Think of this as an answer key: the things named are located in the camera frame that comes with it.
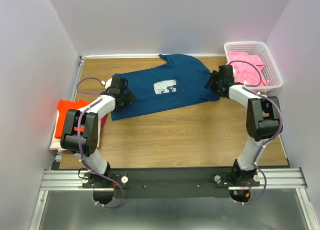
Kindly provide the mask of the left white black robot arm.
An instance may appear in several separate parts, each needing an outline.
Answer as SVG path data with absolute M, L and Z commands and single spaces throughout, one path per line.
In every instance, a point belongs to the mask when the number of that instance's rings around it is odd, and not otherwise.
M 76 155 L 79 162 L 94 175 L 93 180 L 99 187 L 106 187 L 111 178 L 110 164 L 103 159 L 98 150 L 100 120 L 110 112 L 120 112 L 136 100 L 129 89 L 126 78 L 113 76 L 107 81 L 92 77 L 104 87 L 102 93 L 86 92 L 96 99 L 80 109 L 69 109 L 63 124 L 60 145 L 69 153 Z

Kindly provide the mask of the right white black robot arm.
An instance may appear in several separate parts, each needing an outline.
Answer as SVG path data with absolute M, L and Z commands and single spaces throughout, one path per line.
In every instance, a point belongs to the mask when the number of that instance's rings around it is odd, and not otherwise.
M 237 83 L 230 64 L 219 66 L 218 71 L 213 71 L 204 87 L 220 97 L 232 99 L 246 107 L 245 126 L 248 139 L 241 155 L 234 161 L 229 175 L 234 185 L 243 185 L 253 179 L 262 153 L 283 129 L 279 99 Z

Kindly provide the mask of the navy blue printed t-shirt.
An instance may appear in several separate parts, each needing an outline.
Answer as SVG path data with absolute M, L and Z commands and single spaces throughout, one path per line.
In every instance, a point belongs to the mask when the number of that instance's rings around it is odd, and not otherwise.
M 128 80 L 136 100 L 122 111 L 112 112 L 113 121 L 220 99 L 205 88 L 211 72 L 200 60 L 182 54 L 159 57 L 165 64 L 119 74 Z

